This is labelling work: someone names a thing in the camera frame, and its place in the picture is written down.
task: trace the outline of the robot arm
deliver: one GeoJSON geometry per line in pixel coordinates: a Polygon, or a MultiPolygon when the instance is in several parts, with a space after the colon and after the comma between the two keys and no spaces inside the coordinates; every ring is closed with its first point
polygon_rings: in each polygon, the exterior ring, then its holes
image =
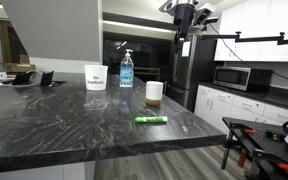
{"type": "Polygon", "coordinates": [[[189,26],[202,25],[207,18],[215,11],[215,6],[206,3],[196,9],[198,0],[168,0],[159,10],[174,16],[173,24],[177,27],[174,38],[176,49],[181,50],[189,26]]]}

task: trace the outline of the black marble countertop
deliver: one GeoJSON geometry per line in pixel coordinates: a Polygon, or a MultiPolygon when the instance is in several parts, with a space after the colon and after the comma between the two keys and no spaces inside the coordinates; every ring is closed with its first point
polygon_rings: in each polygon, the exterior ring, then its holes
{"type": "Polygon", "coordinates": [[[268,92],[245,92],[219,86],[211,82],[201,82],[199,84],[288,109],[288,90],[285,89],[271,87],[268,92]]]}
{"type": "Polygon", "coordinates": [[[218,145],[225,135],[173,100],[147,106],[145,84],[88,91],[84,74],[60,87],[0,87],[0,172],[218,145]],[[167,116],[166,124],[135,124],[167,116]]]}

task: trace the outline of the microwave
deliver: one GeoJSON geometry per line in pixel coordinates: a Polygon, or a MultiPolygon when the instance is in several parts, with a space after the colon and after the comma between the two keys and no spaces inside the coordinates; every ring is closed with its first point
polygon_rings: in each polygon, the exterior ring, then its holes
{"type": "Polygon", "coordinates": [[[242,91],[268,91],[273,71],[217,66],[214,84],[242,91]]]}

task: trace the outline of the white paper cup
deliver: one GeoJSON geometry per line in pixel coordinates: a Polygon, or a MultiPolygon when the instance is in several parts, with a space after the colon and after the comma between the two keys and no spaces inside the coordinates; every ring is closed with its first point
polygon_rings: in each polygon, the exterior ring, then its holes
{"type": "Polygon", "coordinates": [[[107,66],[84,65],[86,89],[104,90],[107,82],[107,66]]]}
{"type": "Polygon", "coordinates": [[[163,97],[163,83],[157,81],[146,82],[145,98],[149,105],[159,105],[163,97]]]}

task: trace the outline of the drawer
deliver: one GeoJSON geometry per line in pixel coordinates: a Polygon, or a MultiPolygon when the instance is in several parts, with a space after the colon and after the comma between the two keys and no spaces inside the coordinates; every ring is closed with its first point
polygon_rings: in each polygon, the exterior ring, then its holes
{"type": "Polygon", "coordinates": [[[267,117],[263,117],[262,120],[261,120],[262,123],[265,123],[265,124],[273,124],[273,125],[277,125],[277,126],[281,126],[283,125],[284,123],[282,122],[279,122],[279,121],[275,121],[273,119],[270,119],[270,118],[267,118],[267,117]]]}
{"type": "Polygon", "coordinates": [[[265,103],[241,96],[235,96],[233,105],[260,115],[263,115],[265,109],[265,103]]]}
{"type": "Polygon", "coordinates": [[[263,116],[280,123],[285,123],[288,121],[288,110],[266,104],[263,116]]]}
{"type": "Polygon", "coordinates": [[[209,88],[209,87],[205,87],[205,86],[199,85],[197,92],[198,92],[198,93],[205,94],[205,95],[210,95],[211,92],[212,92],[212,89],[209,88]]]}
{"type": "Polygon", "coordinates": [[[233,106],[232,108],[230,117],[253,122],[261,122],[262,119],[261,115],[255,114],[253,112],[235,106],[233,106]]]}
{"type": "Polygon", "coordinates": [[[220,101],[226,102],[228,104],[233,104],[234,94],[230,94],[227,92],[219,91],[219,90],[212,90],[212,98],[218,99],[220,101]]]}

